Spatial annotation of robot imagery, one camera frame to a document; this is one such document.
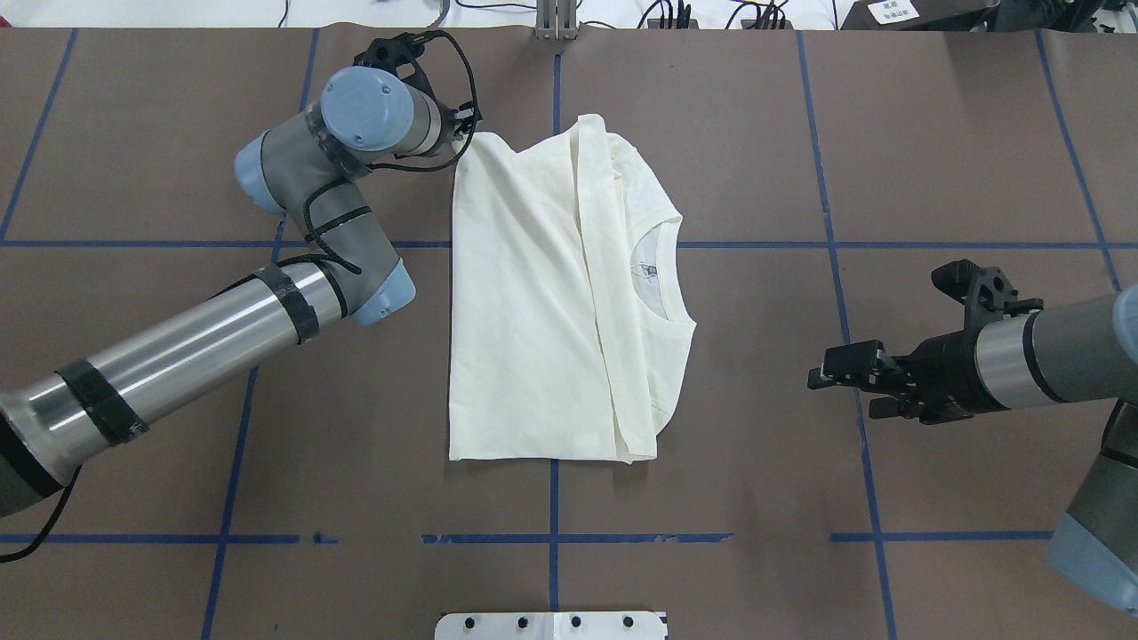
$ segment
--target black tape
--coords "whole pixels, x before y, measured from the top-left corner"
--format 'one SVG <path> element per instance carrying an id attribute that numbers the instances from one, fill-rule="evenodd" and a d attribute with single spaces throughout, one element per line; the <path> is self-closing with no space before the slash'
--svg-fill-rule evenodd
<path id="1" fill-rule="evenodd" d="M 1131 469 L 1138 470 L 1138 458 L 1135 458 L 1133 456 L 1130 456 L 1128 453 L 1123 453 L 1118 449 L 1103 448 L 1103 450 L 1099 451 L 1098 454 L 1102 456 L 1103 458 L 1110 458 L 1115 462 L 1122 462 L 1123 465 L 1130 467 Z"/>
<path id="2" fill-rule="evenodd" d="M 63 485 L 51 477 L 51 474 L 40 465 L 32 452 L 24 446 L 24 441 L 19 440 L 8 417 L 0 413 L 0 456 L 8 461 L 14 471 L 19 474 L 36 493 L 47 498 L 63 489 Z"/>
<path id="3" fill-rule="evenodd" d="M 320 320 L 316 310 L 296 287 L 296 282 L 281 271 L 280 266 L 270 264 L 253 272 L 253 277 L 264 282 L 280 301 L 296 329 L 296 344 L 304 344 L 320 334 Z"/>
<path id="4" fill-rule="evenodd" d="M 312 233 L 307 233 L 304 237 L 304 241 L 305 243 L 312 243 L 313 240 L 316 239 L 318 236 L 323 236 L 324 233 L 331 231 L 332 229 L 336 229 L 340 224 L 344 224 L 346 222 L 351 222 L 351 221 L 355 220 L 356 218 L 360 218 L 361 215 L 363 215 L 365 213 L 371 213 L 371 207 L 362 206 L 360 208 L 354 208 L 354 210 L 345 213 L 344 215 L 337 215 L 336 218 L 333 218 L 333 219 L 329 220 L 328 222 L 321 224 L 320 227 L 316 227 L 315 229 L 313 229 Z"/>
<path id="5" fill-rule="evenodd" d="M 328 158 L 328 162 L 332 163 L 332 166 L 339 170 L 340 175 L 355 182 L 371 173 L 368 164 L 355 157 L 344 146 L 344 142 L 340 142 L 336 136 L 332 136 L 328 126 L 324 125 L 324 114 L 320 112 L 319 102 L 304 113 L 304 122 L 308 125 L 308 133 L 316 140 L 316 146 L 320 147 L 321 151 L 324 151 L 324 157 Z"/>
<path id="6" fill-rule="evenodd" d="M 1023 325 L 1023 359 L 1028 362 L 1028 371 L 1031 371 L 1031 379 L 1036 380 L 1036 386 L 1039 391 L 1044 392 L 1044 395 L 1052 399 L 1053 402 L 1066 403 L 1066 400 L 1059 397 L 1059 394 L 1055 393 L 1052 385 L 1047 384 L 1047 379 L 1044 378 L 1044 372 L 1039 370 L 1039 361 L 1036 360 L 1036 345 L 1034 345 L 1034 327 L 1036 318 L 1039 318 L 1038 313 L 1032 313 L 1028 317 L 1028 321 Z"/>
<path id="7" fill-rule="evenodd" d="M 101 371 L 86 360 L 56 370 L 110 446 L 130 442 L 150 430 L 142 418 L 118 395 Z"/>
<path id="8" fill-rule="evenodd" d="M 336 302 L 340 304 L 340 318 L 347 318 L 348 302 L 344 300 L 344 289 L 340 288 L 339 281 L 336 280 L 336 274 L 332 273 L 332 269 L 324 264 L 322 260 L 313 261 L 313 264 L 320 269 L 320 272 L 324 274 L 325 279 L 328 279 L 328 284 L 332 286 L 332 293 L 336 294 Z"/>

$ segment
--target silver arm tube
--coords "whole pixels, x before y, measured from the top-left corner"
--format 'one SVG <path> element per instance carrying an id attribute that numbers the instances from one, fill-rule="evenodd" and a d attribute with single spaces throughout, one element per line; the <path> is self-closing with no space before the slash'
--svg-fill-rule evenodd
<path id="1" fill-rule="evenodd" d="M 339 320 L 336 292 L 315 264 L 291 264 L 282 271 L 313 307 L 321 328 Z M 150 425 L 295 344 L 297 330 L 289 313 L 269 286 L 254 279 L 89 361 Z M 110 446 L 57 374 L 23 391 L 0 394 L 0 412 L 27 452 L 60 485 L 80 463 Z M 0 459 L 0 467 L 10 463 Z M 0 469 L 0 516 L 43 498 L 23 491 L 26 483 L 13 482 L 6 471 L 10 469 Z"/>

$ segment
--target robotic arm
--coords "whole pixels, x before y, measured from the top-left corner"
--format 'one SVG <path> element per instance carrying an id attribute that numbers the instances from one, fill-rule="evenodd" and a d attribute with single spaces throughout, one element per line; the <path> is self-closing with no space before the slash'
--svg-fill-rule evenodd
<path id="1" fill-rule="evenodd" d="M 964 305 L 964 330 L 890 356 L 879 340 L 826 350 L 811 389 L 884 394 L 871 418 L 925 425 L 1042 404 L 1120 399 L 1102 450 L 1052 538 L 1048 560 L 1099 600 L 1138 617 L 1138 286 L 1044 311 L 999 270 L 967 260 L 932 284 Z"/>
<path id="2" fill-rule="evenodd" d="M 435 98 L 417 61 L 437 38 L 454 46 L 470 79 L 471 101 L 456 110 Z M 413 72 L 401 79 L 405 66 Z M 454 39 L 405 33 L 372 42 L 318 102 L 251 141 L 234 162 L 241 188 L 292 219 L 313 253 L 258 269 L 26 389 L 0 393 L 0 517 L 69 485 L 83 461 L 340 318 L 368 326 L 411 302 L 414 285 L 355 181 L 374 169 L 450 166 L 478 120 L 473 72 Z M 462 150 L 442 165 L 377 162 L 435 156 L 462 137 Z"/>

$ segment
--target white t-shirt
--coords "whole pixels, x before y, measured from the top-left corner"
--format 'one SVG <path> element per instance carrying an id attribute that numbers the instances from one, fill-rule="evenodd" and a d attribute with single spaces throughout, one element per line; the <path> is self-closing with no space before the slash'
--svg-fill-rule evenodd
<path id="1" fill-rule="evenodd" d="M 655 458 L 695 328 L 682 220 L 597 115 L 521 153 L 475 136 L 454 184 L 452 460 Z"/>

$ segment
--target black bracket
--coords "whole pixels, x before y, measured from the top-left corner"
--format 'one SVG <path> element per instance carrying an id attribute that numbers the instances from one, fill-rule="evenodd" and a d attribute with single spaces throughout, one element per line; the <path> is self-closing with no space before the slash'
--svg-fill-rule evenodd
<path id="1" fill-rule="evenodd" d="M 883 394 L 889 397 L 869 402 L 871 418 L 920 418 L 926 425 L 996 410 L 983 404 L 983 394 L 976 393 L 982 383 L 972 379 L 974 368 L 967 366 L 980 330 L 1005 315 L 1041 310 L 1044 301 L 1021 301 L 1001 270 L 970 260 L 941 265 L 931 279 L 938 290 L 964 305 L 964 330 L 929 338 L 913 353 L 896 358 L 880 340 L 828 348 L 822 367 L 810 370 L 807 387 L 847 386 Z"/>
<path id="2" fill-rule="evenodd" d="M 434 40 L 437 33 L 401 33 L 395 38 L 377 38 L 371 41 L 365 51 L 352 59 L 352 65 L 386 71 L 409 87 L 422 91 L 436 104 L 442 105 L 435 97 L 435 90 L 431 89 L 427 72 L 419 64 L 419 57 L 427 51 L 427 43 Z M 403 77 L 399 75 L 399 69 L 405 66 L 411 66 L 412 71 L 406 77 Z M 469 101 L 451 112 L 450 117 L 455 123 L 455 133 L 468 134 L 473 132 L 475 125 L 483 120 L 483 114 L 473 101 Z"/>
<path id="3" fill-rule="evenodd" d="M 414 87 L 435 98 L 427 72 L 419 65 L 419 56 L 427 50 L 430 39 L 415 33 L 401 33 L 395 38 L 377 38 L 368 46 L 368 50 L 352 59 L 357 67 L 371 67 L 386 71 L 398 77 L 405 84 Z M 406 77 L 399 76 L 399 68 L 411 65 L 413 71 Z"/>

